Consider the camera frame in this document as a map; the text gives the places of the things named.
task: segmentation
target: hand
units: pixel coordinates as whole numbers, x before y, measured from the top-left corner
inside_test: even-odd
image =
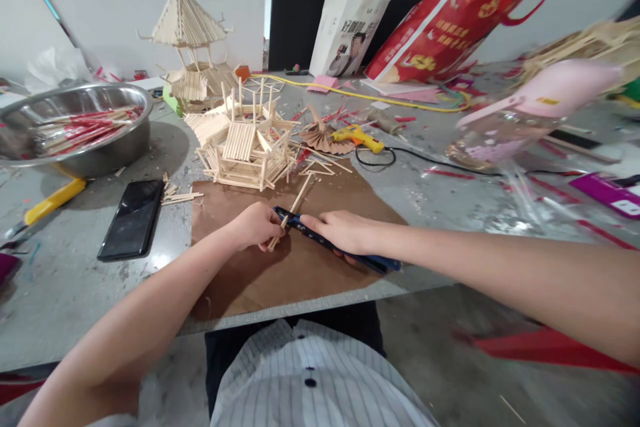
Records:
[[[282,237],[284,229],[280,227],[280,217],[266,203],[256,202],[247,207],[240,215],[224,228],[238,243],[238,250],[257,245],[267,251],[267,242],[272,237]]]
[[[354,255],[375,253],[376,230],[384,224],[345,210],[321,213],[319,220],[315,217],[302,215],[300,222],[322,235],[339,249]]]

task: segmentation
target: metal basin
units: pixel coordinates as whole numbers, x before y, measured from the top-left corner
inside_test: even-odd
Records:
[[[48,119],[126,107],[141,107],[131,125],[104,142],[51,157],[37,157],[34,129]],[[0,109],[0,167],[38,167],[49,173],[99,177],[125,167],[149,149],[149,93],[126,83],[81,85],[34,95]]]

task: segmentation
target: green object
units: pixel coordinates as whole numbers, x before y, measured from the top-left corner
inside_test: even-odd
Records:
[[[171,94],[171,86],[168,83],[162,89],[162,98],[178,117],[182,117],[182,102]]]
[[[640,78],[629,82],[622,94],[635,101],[640,101]]]

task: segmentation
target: gray table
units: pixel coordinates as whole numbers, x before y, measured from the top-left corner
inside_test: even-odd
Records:
[[[310,77],[298,77],[308,81]],[[359,91],[373,95],[368,87]],[[281,92],[279,111],[290,119],[303,105],[316,105],[323,115],[331,113],[344,102],[336,93],[320,95],[307,93],[302,87],[285,86]],[[351,98],[351,111],[363,109],[370,101]],[[391,115],[415,116],[405,136],[413,147],[427,155],[445,159],[443,152],[455,135],[454,123],[460,113],[434,113],[407,107],[393,106]],[[303,120],[311,122],[307,115]],[[617,120],[610,109],[592,107],[572,119],[575,125],[598,125],[598,130],[619,139],[614,132]],[[387,145],[403,147],[403,142],[377,133]],[[44,364],[61,359],[78,339],[107,310],[134,289],[145,278],[182,254],[190,244],[191,203],[162,207],[150,254],[141,259],[103,263],[96,255],[116,206],[130,181],[161,177],[166,171],[180,192],[189,191],[197,180],[206,180],[201,164],[193,153],[196,139],[186,125],[167,106],[156,106],[151,114],[151,147],[140,160],[130,165],[120,177],[109,175],[96,179],[86,191],[58,209],[35,227],[33,237],[20,248],[23,266],[13,283],[3,290],[0,298],[0,372]],[[625,145],[627,158],[640,158],[637,147]],[[547,163],[545,151],[532,149],[540,157],[524,158],[534,165],[526,168],[558,168]],[[383,173],[378,168],[357,170],[371,183],[376,193],[414,226],[431,226],[452,230],[485,231],[497,234],[540,236],[578,242],[592,238],[574,228],[574,223],[539,203],[537,209],[543,226],[536,226],[519,212],[511,193],[505,191],[495,178],[462,179],[429,173],[431,164],[398,154],[398,161]],[[565,167],[599,168],[582,157],[572,155]],[[620,173],[638,173],[637,164],[625,162],[616,167]],[[549,183],[562,184],[566,179],[546,177]],[[67,179],[43,176],[35,170],[0,172],[0,232],[16,224],[24,212],[61,187]],[[621,238],[640,246],[638,227],[626,222],[612,211],[586,203],[575,207],[604,228],[613,229]],[[428,270],[409,266],[404,272],[391,274],[368,288],[270,308],[219,321],[196,322],[188,319],[181,333],[190,334],[228,328],[300,314],[335,306],[363,302],[407,292],[436,288],[452,281]]]

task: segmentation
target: dark pants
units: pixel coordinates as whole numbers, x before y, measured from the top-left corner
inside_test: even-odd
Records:
[[[380,320],[375,302],[364,302],[345,307],[311,312],[300,316],[286,317],[293,327],[299,319],[309,320],[359,340],[378,352],[382,357],[387,354],[382,347]],[[240,349],[253,334],[271,325],[274,320],[259,322],[241,327],[215,330],[205,334],[207,345],[207,397],[209,399],[209,417],[213,413],[215,398],[220,381]]]

